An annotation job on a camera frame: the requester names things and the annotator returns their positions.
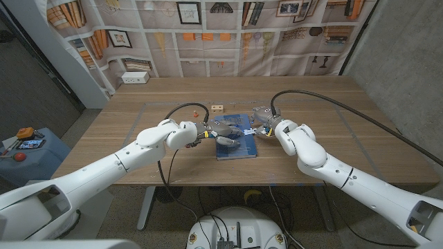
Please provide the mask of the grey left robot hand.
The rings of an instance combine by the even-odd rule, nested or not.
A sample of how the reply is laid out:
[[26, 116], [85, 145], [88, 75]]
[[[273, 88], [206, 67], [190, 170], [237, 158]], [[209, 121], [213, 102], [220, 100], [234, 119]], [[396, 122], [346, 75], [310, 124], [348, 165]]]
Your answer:
[[240, 146], [240, 142], [235, 138], [243, 135], [243, 131], [229, 121], [207, 121], [206, 123], [195, 123], [197, 128], [197, 138], [214, 138], [217, 144], [235, 148]]

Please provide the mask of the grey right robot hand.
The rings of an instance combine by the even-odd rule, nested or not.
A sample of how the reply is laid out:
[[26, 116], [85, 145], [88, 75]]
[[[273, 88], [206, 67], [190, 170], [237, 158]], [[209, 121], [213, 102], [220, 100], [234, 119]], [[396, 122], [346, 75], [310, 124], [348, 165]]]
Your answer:
[[252, 123], [262, 123], [262, 125], [256, 129], [256, 134], [271, 137], [273, 130], [282, 121], [281, 111], [276, 107], [275, 114], [273, 114], [271, 107], [255, 107], [253, 108], [253, 114], [251, 115], [250, 121]]

